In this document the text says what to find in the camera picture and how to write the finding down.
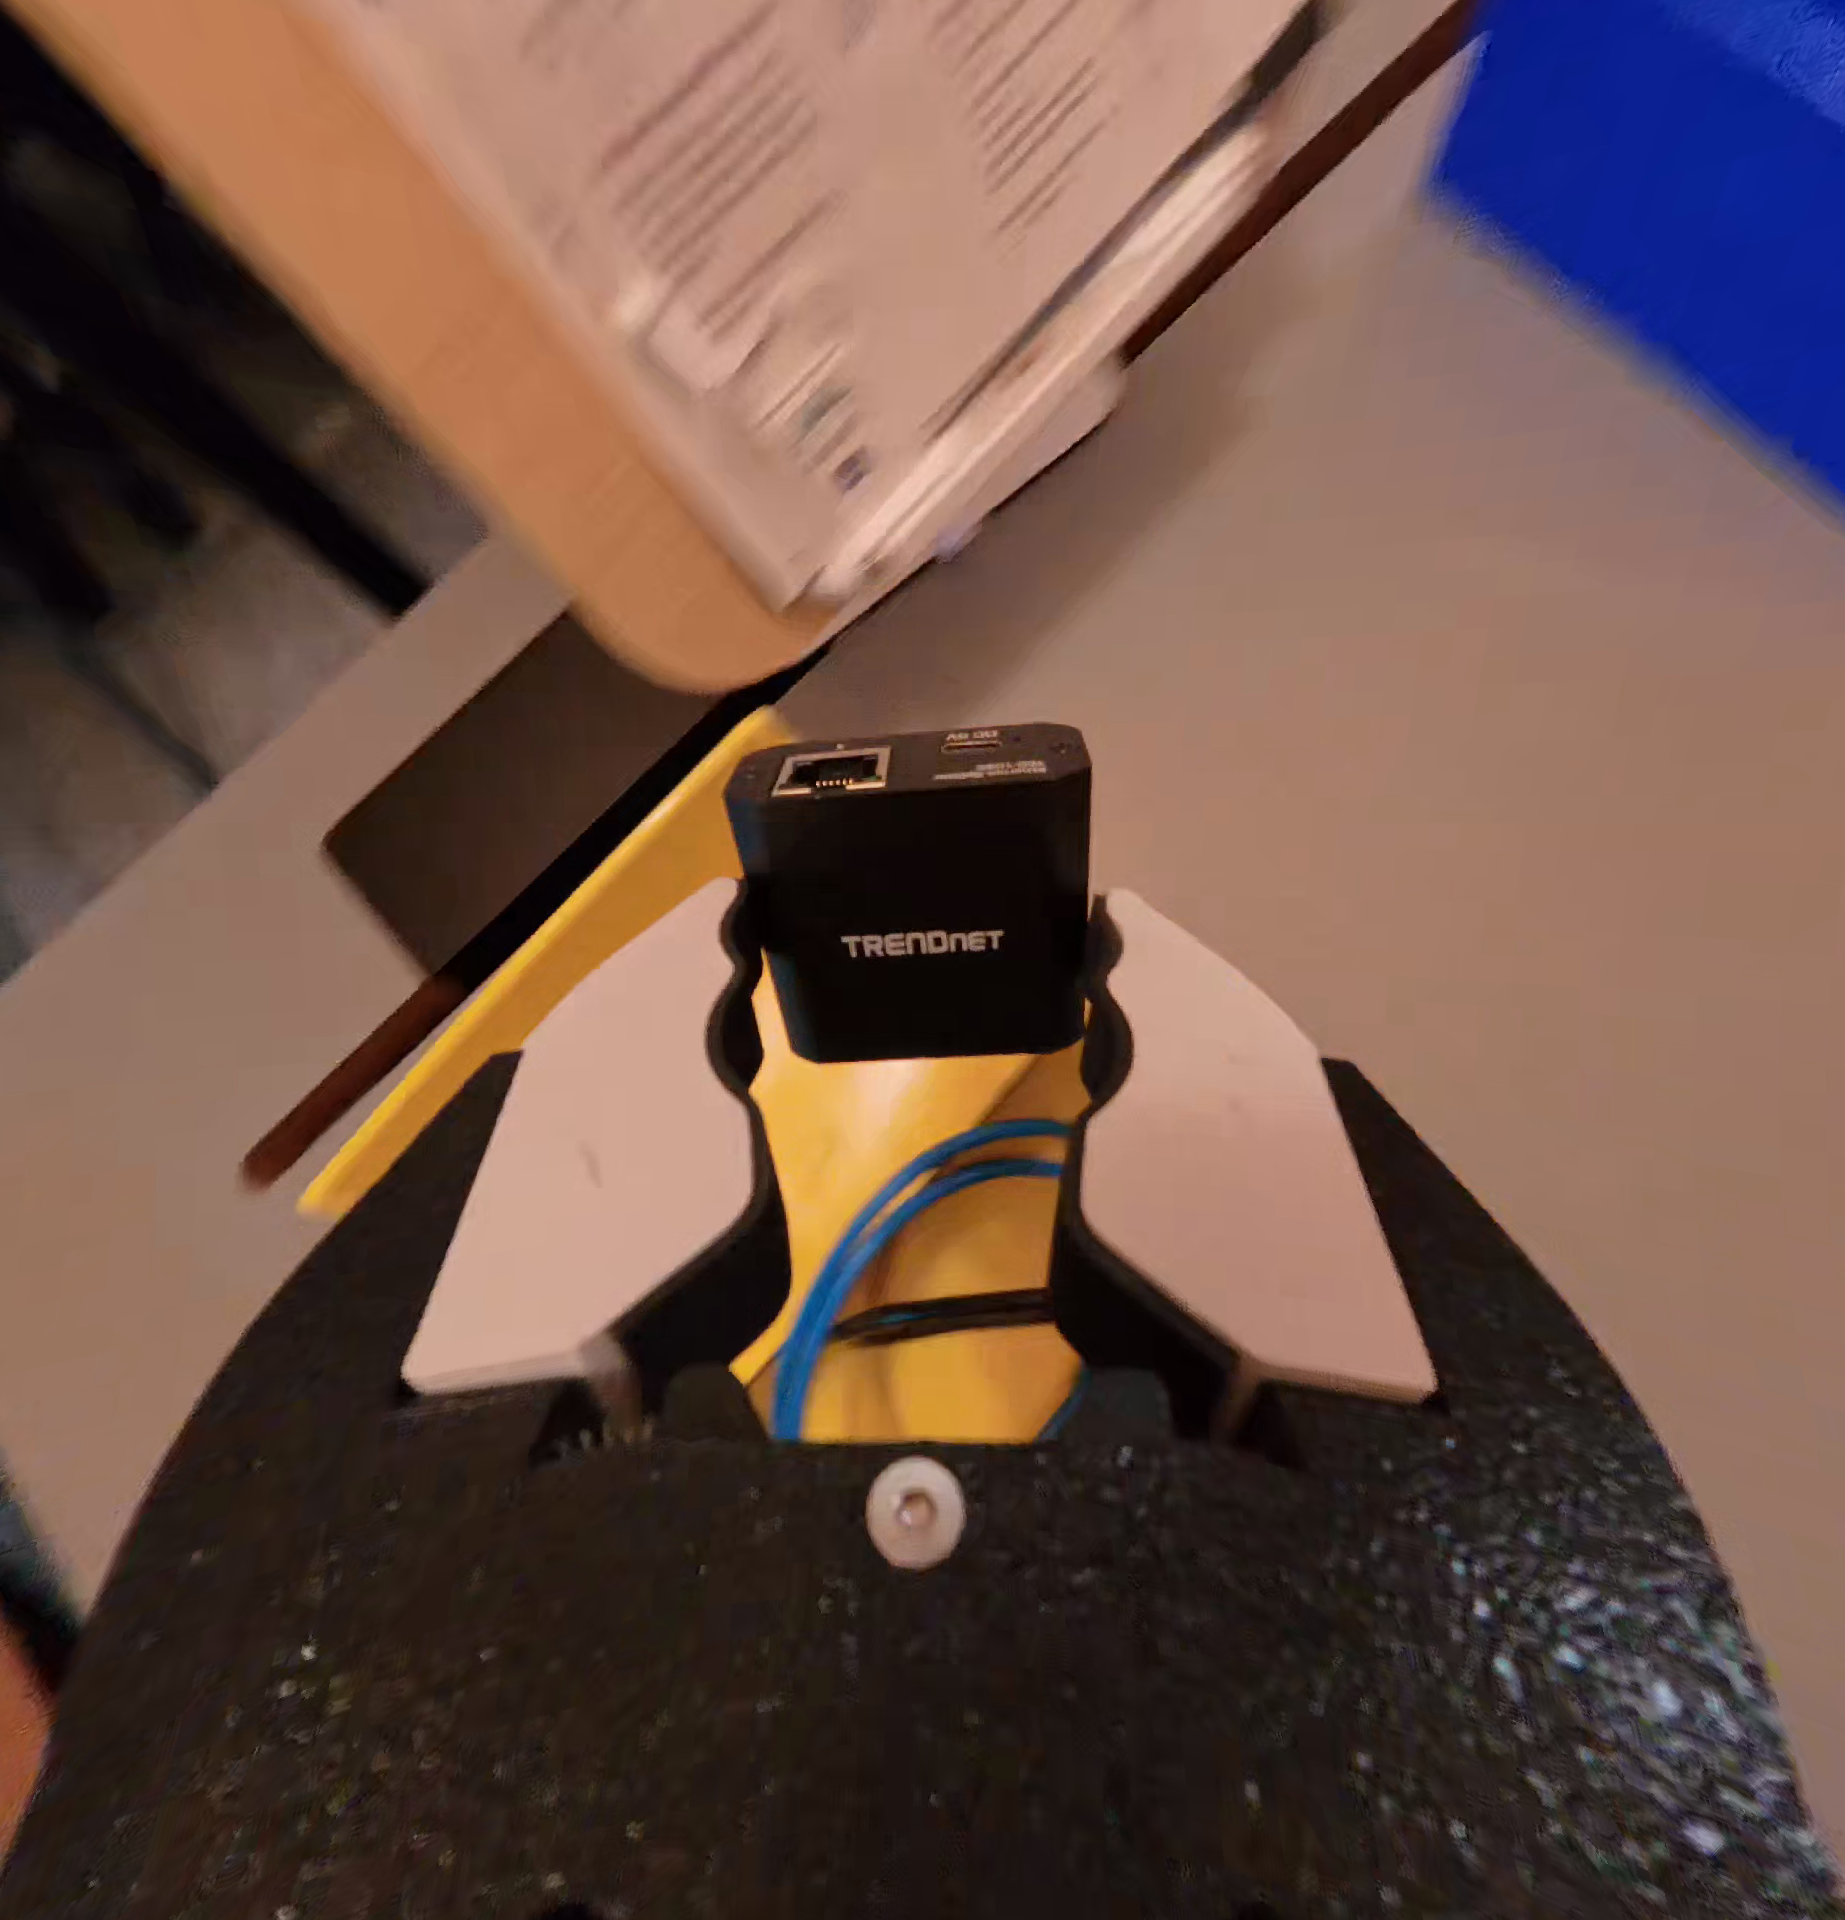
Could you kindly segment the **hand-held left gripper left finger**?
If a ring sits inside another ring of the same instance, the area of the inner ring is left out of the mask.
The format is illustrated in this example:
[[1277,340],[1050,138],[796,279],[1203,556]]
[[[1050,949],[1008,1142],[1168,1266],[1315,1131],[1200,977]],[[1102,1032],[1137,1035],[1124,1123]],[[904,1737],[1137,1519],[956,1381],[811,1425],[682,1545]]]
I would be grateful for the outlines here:
[[786,1214],[753,990],[746,888],[710,878],[534,1026],[402,1351],[410,1394],[663,1400],[779,1324]]

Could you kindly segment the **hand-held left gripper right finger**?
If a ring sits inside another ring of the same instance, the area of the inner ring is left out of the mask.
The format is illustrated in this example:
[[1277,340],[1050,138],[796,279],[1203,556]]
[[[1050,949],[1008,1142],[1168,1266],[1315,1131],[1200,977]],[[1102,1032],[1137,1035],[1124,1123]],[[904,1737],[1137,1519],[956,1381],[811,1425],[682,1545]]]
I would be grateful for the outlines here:
[[1266,1385],[1432,1406],[1438,1365],[1315,1046],[1111,888],[1083,924],[1083,1116],[1053,1186],[1053,1336],[1168,1413]]

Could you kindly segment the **yellow plastic bin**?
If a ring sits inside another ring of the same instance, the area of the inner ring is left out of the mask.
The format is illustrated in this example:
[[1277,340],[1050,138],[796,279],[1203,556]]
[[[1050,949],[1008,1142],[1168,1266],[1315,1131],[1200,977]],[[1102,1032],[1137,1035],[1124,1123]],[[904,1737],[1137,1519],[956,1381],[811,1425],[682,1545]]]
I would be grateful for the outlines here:
[[[529,1032],[590,975],[618,975],[618,949],[638,936],[658,906],[678,906],[710,878],[736,878],[736,835],[723,825],[723,776],[786,732],[766,705],[741,715],[669,802],[607,862],[573,862],[573,894],[439,1026],[424,1054],[382,1097],[382,1106],[310,1182],[294,1214],[351,1214],[417,1131],[467,1086],[467,1072]],[[1050,1060],[878,1060],[811,1070],[786,1051],[772,984],[753,990],[757,1017],[757,1116],[786,1211],[786,1303],[736,1359],[753,1413],[772,1418],[772,1365],[796,1313],[863,1195],[939,1141],[999,1123],[1081,1123],[1081,1051]],[[1050,1266],[1053,1182],[999,1182],[930,1205],[905,1224],[844,1296],[861,1313],[939,1313],[948,1296],[1037,1295]],[[1081,1359],[1050,1324],[1012,1327],[887,1327],[884,1342],[829,1336],[811,1394],[808,1443],[1031,1443],[1071,1394]]]

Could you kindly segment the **black ethernet splitter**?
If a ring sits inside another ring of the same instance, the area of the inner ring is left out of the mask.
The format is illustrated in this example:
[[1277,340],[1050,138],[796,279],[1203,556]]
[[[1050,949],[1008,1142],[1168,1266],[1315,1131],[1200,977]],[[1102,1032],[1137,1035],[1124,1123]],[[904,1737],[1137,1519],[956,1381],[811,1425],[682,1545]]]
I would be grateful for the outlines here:
[[723,814],[803,1060],[1081,1046],[1094,919],[1081,732],[786,743],[732,770]]

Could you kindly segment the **grey desk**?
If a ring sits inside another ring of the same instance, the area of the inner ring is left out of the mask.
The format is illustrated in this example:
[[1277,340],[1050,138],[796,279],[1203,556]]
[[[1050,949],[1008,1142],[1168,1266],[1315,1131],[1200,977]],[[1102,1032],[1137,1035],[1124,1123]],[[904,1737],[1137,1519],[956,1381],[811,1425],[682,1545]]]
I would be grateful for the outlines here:
[[[1102,878],[1607,1348],[1845,1860],[1845,533],[1432,212],[1305,236],[786,715],[1083,732]],[[0,1458],[72,1601],[310,1250],[245,1148],[417,984],[321,835],[557,612],[460,556],[0,990]]]

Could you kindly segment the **wooden document stand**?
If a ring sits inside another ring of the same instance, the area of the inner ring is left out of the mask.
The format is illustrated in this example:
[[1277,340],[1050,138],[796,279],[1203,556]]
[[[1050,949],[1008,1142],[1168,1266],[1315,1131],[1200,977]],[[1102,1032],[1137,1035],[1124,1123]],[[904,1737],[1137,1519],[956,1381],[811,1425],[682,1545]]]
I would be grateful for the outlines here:
[[732,693],[811,660],[1111,420],[1146,357],[1478,30],[1478,7],[1315,7],[1266,108],[1269,174],[1137,304],[1111,369],[948,533],[844,606],[766,606],[609,386],[491,253],[310,7],[4,7],[249,272],[424,445],[632,674]]

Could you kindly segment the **printed instruction sheets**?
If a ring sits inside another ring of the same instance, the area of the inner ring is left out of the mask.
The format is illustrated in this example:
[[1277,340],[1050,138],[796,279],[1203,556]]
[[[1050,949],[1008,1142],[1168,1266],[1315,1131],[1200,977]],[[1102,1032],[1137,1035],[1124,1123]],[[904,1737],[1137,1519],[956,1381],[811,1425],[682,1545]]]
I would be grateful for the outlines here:
[[310,7],[766,606],[927,556],[1269,174],[1289,0]]

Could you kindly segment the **blue plastic bin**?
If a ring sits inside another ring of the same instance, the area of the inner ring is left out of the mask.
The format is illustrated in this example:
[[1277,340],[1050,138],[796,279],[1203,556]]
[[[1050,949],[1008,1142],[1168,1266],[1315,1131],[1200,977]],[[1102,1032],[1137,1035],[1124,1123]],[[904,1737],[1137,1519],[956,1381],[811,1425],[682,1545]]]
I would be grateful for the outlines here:
[[1845,0],[1503,0],[1438,196],[1845,517]]

